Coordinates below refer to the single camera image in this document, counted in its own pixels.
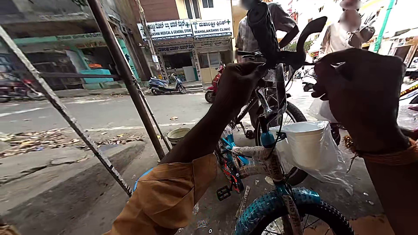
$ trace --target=green pole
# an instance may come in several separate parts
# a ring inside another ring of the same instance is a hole
[[[393,3],[394,2],[395,2],[395,0],[390,0],[389,6],[387,7],[385,20],[383,21],[382,28],[380,29],[379,36],[377,37],[376,44],[375,44],[374,52],[376,52],[376,53],[380,49],[380,45],[382,43],[383,34],[385,33],[385,28],[386,28],[387,20],[389,19],[390,11],[393,8]]]

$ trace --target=parked scooter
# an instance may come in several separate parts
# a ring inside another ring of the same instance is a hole
[[[213,103],[215,100],[216,93],[218,92],[218,83],[221,78],[222,72],[225,68],[225,64],[221,65],[218,69],[218,74],[212,80],[212,86],[206,89],[205,99],[208,103]]]
[[[168,81],[151,78],[148,82],[148,87],[151,89],[151,92],[154,95],[161,95],[167,92],[169,92],[170,94],[172,92],[180,92],[180,94],[185,94],[186,88],[183,85],[183,82],[177,76],[175,76],[175,73],[172,73],[170,76],[172,79],[176,81],[175,88],[168,87]]]
[[[0,102],[12,99],[43,100],[45,95],[36,91],[28,79],[20,80],[12,74],[0,74]]]
[[[316,74],[314,69],[310,69],[308,74],[302,78],[303,91],[307,92],[316,84]]]

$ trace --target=bucket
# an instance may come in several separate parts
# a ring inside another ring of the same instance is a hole
[[[190,131],[190,128],[177,128],[168,133],[167,138],[171,146],[175,146],[179,141],[184,139],[184,136]]]
[[[307,169],[321,168],[321,143],[327,121],[300,122],[284,125],[293,161]]]

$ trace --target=blue children's bicycle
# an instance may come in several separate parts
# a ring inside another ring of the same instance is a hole
[[[219,146],[215,150],[215,155],[225,175],[230,179],[231,185],[219,189],[217,196],[222,201],[229,197],[233,190],[243,191],[244,186],[241,179],[256,174],[270,176],[273,179],[275,190],[260,196],[246,208],[238,218],[235,234],[302,235],[306,230],[314,227],[317,233],[321,232],[325,235],[354,235],[346,218],[333,206],[321,200],[318,193],[306,188],[292,188],[292,185],[304,178],[299,178],[293,183],[289,180],[295,176],[295,172],[302,172],[302,170],[293,167],[288,173],[284,173],[283,163],[279,161],[273,150],[276,143],[286,138],[286,135],[278,131],[277,137],[274,138],[274,135],[269,131],[269,123],[273,120],[278,119],[280,126],[283,124],[283,114],[286,113],[287,108],[281,63],[290,65],[294,70],[304,64],[312,65],[305,62],[306,54],[303,44],[310,34],[322,31],[327,18],[322,17],[311,21],[299,37],[297,51],[289,52],[280,51],[278,48],[275,29],[266,3],[258,3],[248,11],[247,17],[248,24],[260,46],[260,51],[238,51],[238,53],[250,58],[263,57],[266,59],[264,66],[276,69],[278,105],[271,109],[263,93],[256,91],[257,98],[264,109],[264,114],[258,118],[259,139],[262,146],[235,147],[231,126],[227,126]]]

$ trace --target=blue scooter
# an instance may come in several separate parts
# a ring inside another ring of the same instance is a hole
[[[184,87],[183,82],[174,74],[175,73],[172,73],[170,77],[176,81],[175,88],[168,87],[168,81],[166,80],[151,78],[148,82],[148,87],[151,89],[151,92],[154,95],[161,95],[166,92],[169,92],[170,94],[172,92],[180,92],[180,94],[185,94],[186,88]]]

